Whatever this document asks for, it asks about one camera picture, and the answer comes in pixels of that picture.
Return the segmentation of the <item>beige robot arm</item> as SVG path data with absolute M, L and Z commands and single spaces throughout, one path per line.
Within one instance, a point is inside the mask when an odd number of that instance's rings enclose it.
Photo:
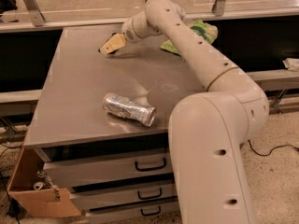
M 267 122 L 267 97 L 183 19 L 174 2 L 148 0 L 123 24 L 121 38 L 100 50 L 109 54 L 152 35 L 171 40 L 204 89 L 178 102 L 168 124 L 182 223 L 257 224 L 240 146 Z

